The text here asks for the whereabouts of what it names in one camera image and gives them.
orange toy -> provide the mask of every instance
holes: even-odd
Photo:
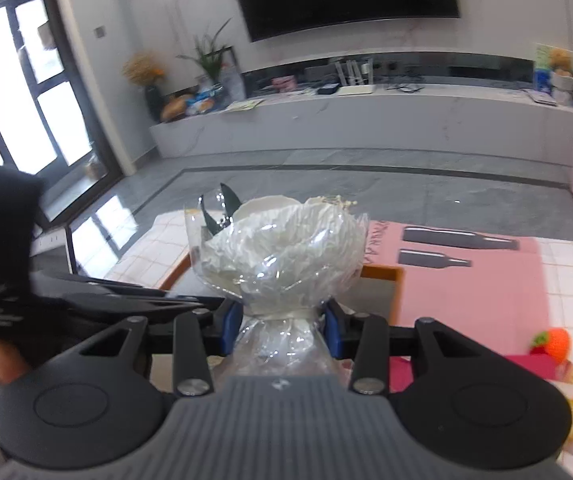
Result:
[[[533,339],[530,353],[550,355],[558,365],[562,364],[569,357],[570,335],[564,328],[541,332]]]

vase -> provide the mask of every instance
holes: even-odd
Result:
[[[147,85],[144,87],[144,100],[149,109],[149,115],[156,123],[162,122],[160,117],[164,109],[164,97],[157,85]]]

glass door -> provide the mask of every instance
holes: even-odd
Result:
[[[42,208],[56,223],[121,176],[55,0],[0,0],[0,156],[44,178]]]

transparent cellophane wrapper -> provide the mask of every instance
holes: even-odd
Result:
[[[216,220],[222,216],[211,213]],[[194,272],[244,305],[234,351],[214,368],[215,380],[230,375],[344,378],[319,332],[321,307],[359,276],[367,216],[349,213],[339,197],[305,203],[264,197],[243,204],[231,224],[213,236],[199,209],[185,214]]]

gray tile floor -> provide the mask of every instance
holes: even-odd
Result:
[[[249,168],[258,165],[264,168]],[[353,171],[347,171],[347,165]],[[554,183],[566,183],[569,178],[569,168],[565,166],[444,152],[281,150],[199,155],[155,160],[119,182],[77,218],[71,228],[75,232],[84,222],[88,228],[89,219],[98,226],[110,251],[98,249],[98,256],[89,267],[108,270],[111,262],[151,227],[157,215],[196,206],[201,194],[205,194],[208,205],[208,201],[215,201],[219,183],[224,182],[243,200],[265,194],[285,194],[299,200],[339,194],[347,200],[356,200],[355,210],[368,213],[372,219],[573,240],[573,199],[567,190],[480,180],[468,175],[392,173],[398,170],[389,168],[490,173],[500,178]],[[116,197],[119,208],[115,208]],[[106,222],[109,201],[119,217]],[[119,230],[118,236],[113,235],[115,229]],[[92,256],[94,250],[81,244],[96,242],[85,241],[83,237],[76,240],[75,236],[74,240],[77,253],[83,253],[85,258]],[[98,261],[100,254],[104,262]]]

